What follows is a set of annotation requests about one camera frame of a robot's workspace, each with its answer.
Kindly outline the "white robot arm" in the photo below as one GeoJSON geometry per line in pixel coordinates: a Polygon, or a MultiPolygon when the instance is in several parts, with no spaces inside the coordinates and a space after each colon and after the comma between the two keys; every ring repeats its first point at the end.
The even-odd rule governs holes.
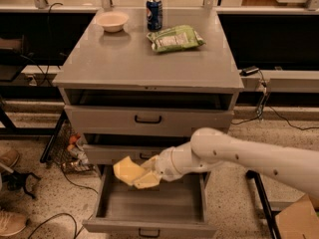
{"type": "Polygon", "coordinates": [[[196,130],[190,141],[163,150],[143,164],[137,188],[175,181],[189,173],[209,172],[221,162],[237,163],[319,198],[319,152],[241,140],[217,129],[196,130]]]}

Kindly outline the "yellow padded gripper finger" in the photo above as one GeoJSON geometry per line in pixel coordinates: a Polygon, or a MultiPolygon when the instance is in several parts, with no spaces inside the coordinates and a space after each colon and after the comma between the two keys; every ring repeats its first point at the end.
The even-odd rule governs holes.
{"type": "Polygon", "coordinates": [[[145,170],[156,171],[158,159],[159,157],[157,155],[154,155],[153,157],[142,163],[142,168],[144,168],[145,170]]]}
{"type": "Polygon", "coordinates": [[[148,171],[134,181],[134,187],[137,189],[151,188],[160,184],[161,177],[153,172],[148,171]]]}

